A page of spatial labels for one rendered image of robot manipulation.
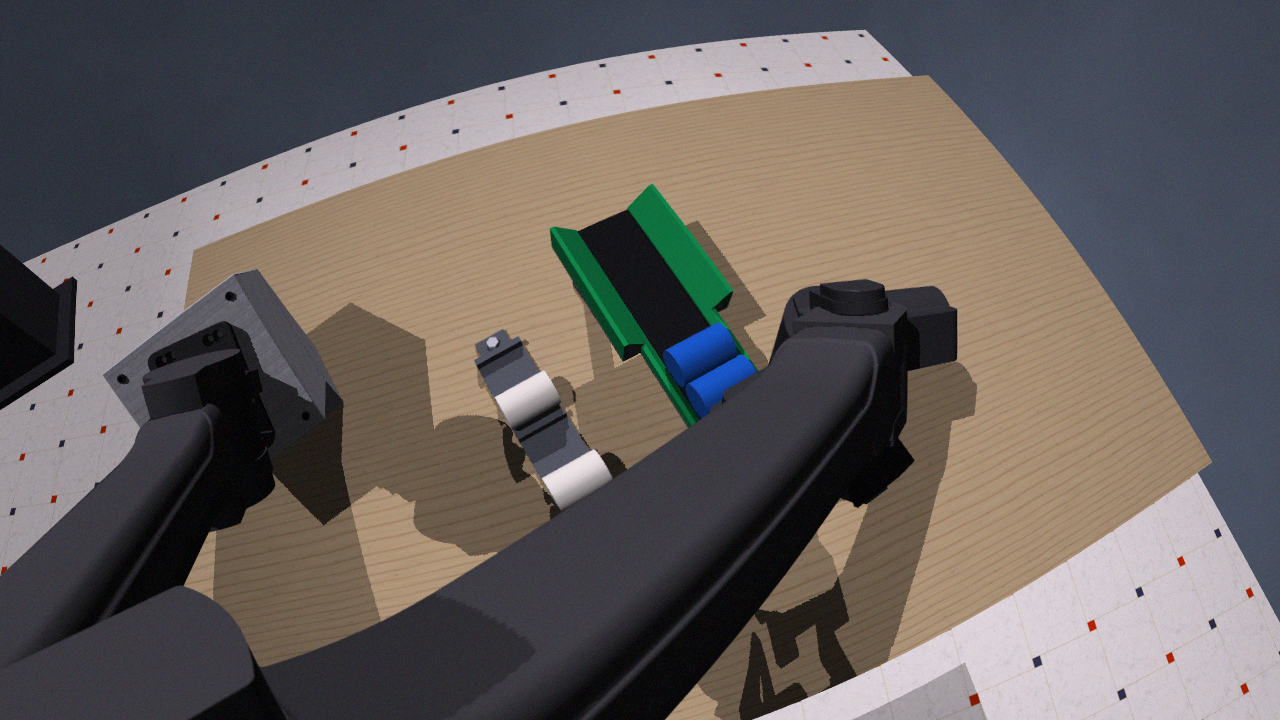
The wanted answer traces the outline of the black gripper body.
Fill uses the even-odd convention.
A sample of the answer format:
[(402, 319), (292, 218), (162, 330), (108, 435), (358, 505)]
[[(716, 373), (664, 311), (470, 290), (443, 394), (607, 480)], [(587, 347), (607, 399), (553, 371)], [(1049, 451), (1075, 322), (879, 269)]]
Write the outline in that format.
[[(771, 354), (771, 360), (769, 360), (769, 364), (771, 364), (771, 361), (772, 361), (772, 357), (773, 357), (773, 350), (772, 350), (772, 354)], [(768, 365), (769, 365), (769, 364), (768, 364)], [(765, 366), (765, 368), (767, 368), (767, 366)], [(749, 377), (748, 377), (746, 379), (744, 379), (744, 380), (739, 382), (737, 384), (735, 384), (735, 386), (730, 387), (728, 389), (724, 389), (724, 395), (723, 395), (723, 398), (722, 398), (722, 401), (721, 401), (721, 402), (718, 402), (718, 404), (716, 404), (716, 405), (713, 405), (713, 406), (710, 407), (710, 411), (712, 411), (712, 410), (714, 410), (716, 407), (721, 406), (721, 404), (724, 404), (724, 401), (727, 401), (728, 398), (733, 397), (733, 395), (737, 395), (737, 393), (739, 393), (739, 392), (740, 392), (741, 389), (744, 389), (745, 387), (748, 387), (748, 386), (749, 386), (749, 384), (750, 384), (750, 383), (751, 383), (753, 380), (755, 380), (755, 379), (756, 379), (756, 377), (758, 377), (758, 375), (760, 375), (760, 374), (762, 374), (762, 372), (764, 372), (764, 370), (765, 370), (765, 368), (763, 368), (763, 369), (762, 369), (760, 372), (756, 372), (756, 373), (754, 373), (753, 375), (749, 375)]]

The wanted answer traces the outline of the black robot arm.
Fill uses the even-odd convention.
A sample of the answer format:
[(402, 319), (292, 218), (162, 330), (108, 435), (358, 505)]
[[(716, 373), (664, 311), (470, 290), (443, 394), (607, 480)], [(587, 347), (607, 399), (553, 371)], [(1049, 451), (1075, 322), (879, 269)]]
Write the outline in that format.
[(0, 720), (666, 720), (838, 498), (915, 461), (908, 372), (957, 360), (957, 309), (934, 286), (799, 290), (771, 364), (692, 427), (408, 609), (260, 669), (184, 585), (209, 529), (275, 488), (241, 354), (228, 322), (152, 354), (129, 454), (0, 577)]

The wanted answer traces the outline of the blue cylinder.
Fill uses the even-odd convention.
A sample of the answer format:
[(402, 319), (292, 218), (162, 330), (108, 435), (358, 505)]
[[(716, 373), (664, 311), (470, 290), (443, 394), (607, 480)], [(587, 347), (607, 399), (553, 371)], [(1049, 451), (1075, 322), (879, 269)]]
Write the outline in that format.
[(716, 366), (685, 386), (686, 395), (695, 413), (705, 416), (710, 407), (722, 401), (724, 389), (756, 373), (748, 357), (739, 355)]
[(681, 387), (736, 356), (733, 338), (721, 323), (663, 351), (666, 366)]

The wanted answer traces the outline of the white cylinder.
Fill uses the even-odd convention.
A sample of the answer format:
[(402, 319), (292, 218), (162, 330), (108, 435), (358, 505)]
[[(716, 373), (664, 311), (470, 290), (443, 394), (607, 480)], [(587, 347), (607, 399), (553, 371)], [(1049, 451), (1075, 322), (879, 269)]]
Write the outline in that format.
[(541, 478), (561, 512), (612, 479), (605, 462), (594, 448)]
[(547, 372), (539, 372), (494, 398), (512, 430), (561, 404), (561, 397)]

